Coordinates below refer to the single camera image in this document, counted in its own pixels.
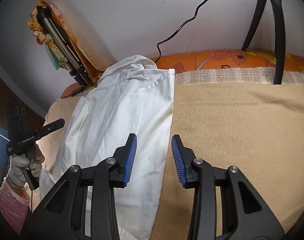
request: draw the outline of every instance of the orange patterned sheet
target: orange patterned sheet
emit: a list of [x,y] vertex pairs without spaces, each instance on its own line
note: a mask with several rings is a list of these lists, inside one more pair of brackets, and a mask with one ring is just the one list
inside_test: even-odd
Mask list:
[[[200,69],[276,67],[276,58],[274,52],[267,50],[219,49],[161,57],[156,65],[183,73]],[[304,57],[286,54],[284,70],[304,73]]]

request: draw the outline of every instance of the beige blanket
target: beige blanket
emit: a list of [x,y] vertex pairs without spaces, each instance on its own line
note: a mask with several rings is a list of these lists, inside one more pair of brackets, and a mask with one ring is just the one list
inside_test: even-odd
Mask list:
[[[68,123],[77,101],[55,102],[46,123],[58,118]],[[171,136],[179,134],[186,147],[212,166],[238,166],[288,231],[304,210],[304,87],[177,85],[174,101]],[[47,170],[55,161],[63,132],[38,142]],[[151,239],[185,240],[192,202],[193,190],[183,189],[178,182],[169,148]],[[220,228],[218,216],[218,234]]]

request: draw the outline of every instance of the gloved hand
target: gloved hand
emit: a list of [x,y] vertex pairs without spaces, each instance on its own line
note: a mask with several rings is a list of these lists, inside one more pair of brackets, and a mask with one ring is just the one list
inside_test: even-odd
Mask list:
[[41,163],[44,162],[44,156],[40,151],[39,145],[35,144],[30,149],[33,151],[33,160],[30,161],[24,155],[13,155],[10,157],[10,169],[8,177],[11,184],[18,188],[23,188],[27,180],[25,179],[21,169],[29,167],[33,177],[39,177],[42,169]]

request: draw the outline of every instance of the tripod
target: tripod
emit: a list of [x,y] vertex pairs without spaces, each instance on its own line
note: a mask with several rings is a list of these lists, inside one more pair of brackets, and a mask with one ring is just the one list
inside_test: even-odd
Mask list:
[[[259,21],[262,17],[267,0],[257,0],[257,5],[253,20],[245,39],[242,51],[245,51],[256,32]],[[276,54],[276,71],[274,78],[274,85],[282,83],[284,63],[285,63],[285,23],[282,9],[282,0],[270,0],[273,7],[275,20],[275,54]]]

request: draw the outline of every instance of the pink sleeve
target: pink sleeve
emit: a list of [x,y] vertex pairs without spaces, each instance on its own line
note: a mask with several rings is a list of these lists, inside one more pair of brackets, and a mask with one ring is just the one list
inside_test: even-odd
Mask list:
[[0,188],[0,212],[9,225],[20,234],[27,215],[29,202],[23,203],[16,199],[15,193],[11,192],[5,183],[3,182]]

